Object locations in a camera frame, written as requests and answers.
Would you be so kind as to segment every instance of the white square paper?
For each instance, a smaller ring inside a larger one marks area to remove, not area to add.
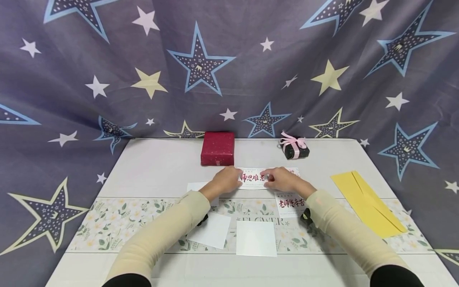
[[[242,174],[239,177],[239,180],[242,181],[242,186],[239,189],[247,190],[257,190],[257,189],[266,189],[264,183],[267,181],[266,176],[261,176],[260,173],[266,168],[240,168],[242,169]],[[300,176],[298,168],[287,168],[290,172]]]
[[[236,255],[277,257],[273,222],[237,221]]]
[[[209,218],[201,226],[196,226],[188,233],[186,239],[210,247],[223,249],[226,235],[230,228],[231,217],[215,212],[208,213],[208,216]]]
[[[280,218],[299,217],[306,209],[306,202],[295,192],[274,193]]]
[[[208,181],[206,182],[189,182],[188,183],[188,186],[186,187],[186,191],[199,191],[201,188],[203,188],[206,184],[208,183]],[[218,206],[218,201],[219,201],[219,197],[215,198],[214,200],[212,200],[210,202],[210,206]]]

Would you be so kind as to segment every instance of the star backdrop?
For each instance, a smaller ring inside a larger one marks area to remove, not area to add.
[[[202,138],[207,130],[358,140],[459,280],[458,5],[5,5],[5,286],[45,286],[130,138]]]

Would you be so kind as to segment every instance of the white tabletop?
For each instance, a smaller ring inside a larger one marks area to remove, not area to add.
[[[344,198],[330,176],[358,171],[380,198],[396,198],[355,140],[310,139],[306,159],[286,160],[274,139],[239,139],[237,167],[298,167],[315,187]],[[188,182],[209,181],[221,167],[200,166],[202,140],[134,139],[129,142],[98,197],[180,197]],[[267,191],[236,191],[233,198],[272,198]],[[99,287],[116,253],[67,251],[47,287]],[[440,259],[429,254],[401,257],[426,287],[457,287]],[[363,271],[344,254],[280,254],[276,258],[234,254],[165,254],[152,274],[153,286],[367,287]]]

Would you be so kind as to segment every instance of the pink ribbon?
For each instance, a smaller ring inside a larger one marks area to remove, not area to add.
[[[293,150],[295,151],[295,155],[293,156],[293,159],[296,159],[300,156],[300,148],[306,148],[306,139],[305,138],[295,138],[293,136],[290,136],[286,134],[285,132],[282,132],[281,135],[284,137],[279,140],[279,143],[283,145],[282,151],[285,153],[285,147],[288,145],[291,145],[293,147]]]

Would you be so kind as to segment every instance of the person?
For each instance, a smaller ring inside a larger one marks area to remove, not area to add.
[[[210,202],[240,187],[240,169],[225,167],[199,191],[190,191],[140,229],[120,250],[103,287],[151,287],[155,263],[210,210]],[[406,263],[338,201],[285,168],[267,169],[266,188],[295,191],[306,200],[314,224],[334,238],[370,278],[371,287],[423,287]]]

